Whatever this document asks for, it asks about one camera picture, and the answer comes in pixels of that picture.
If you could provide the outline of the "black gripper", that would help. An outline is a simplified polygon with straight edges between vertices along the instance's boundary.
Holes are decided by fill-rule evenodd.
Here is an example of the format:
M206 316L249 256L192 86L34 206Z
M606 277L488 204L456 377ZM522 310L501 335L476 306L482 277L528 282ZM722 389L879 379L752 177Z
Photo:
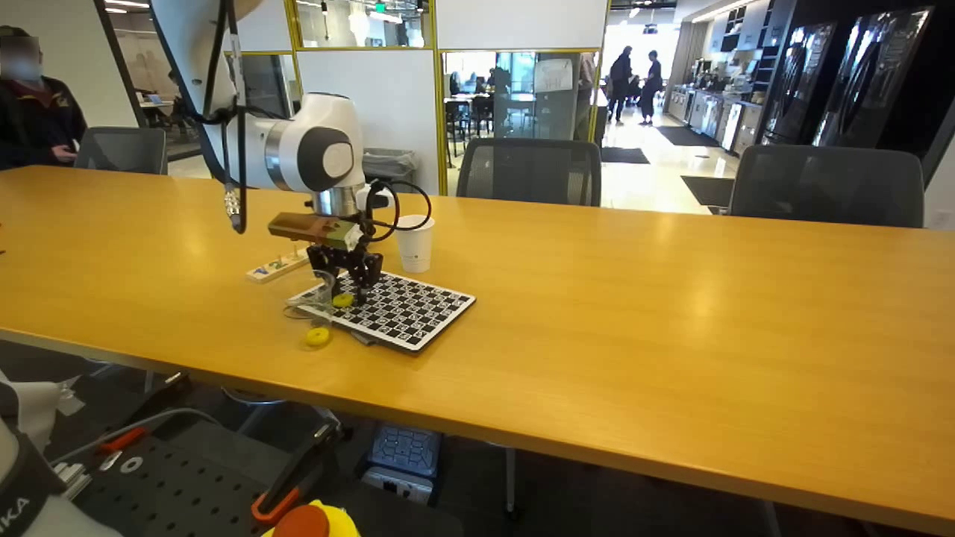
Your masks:
M373 253L367 244L359 244L356 252L332 252L324 244L315 244L307 252L315 271L329 271L338 277L347 271L356 282L356 307L364 307L370 301L373 283L383 274L383 256ZM321 282L321 307L335 310L335 282Z

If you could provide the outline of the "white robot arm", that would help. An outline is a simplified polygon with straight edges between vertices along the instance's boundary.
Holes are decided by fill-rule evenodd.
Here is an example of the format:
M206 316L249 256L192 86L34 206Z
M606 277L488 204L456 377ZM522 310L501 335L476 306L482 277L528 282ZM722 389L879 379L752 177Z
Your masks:
M243 0L150 0L150 19L174 70L200 155L224 188L224 212L237 232L249 231L252 192L303 192L306 212L279 212L268 232L307 244L307 262L338 295L349 277L356 301L383 282L373 252L377 212L398 188L425 188L364 149L349 95L310 94L295 115L267 116L249 104L243 74Z

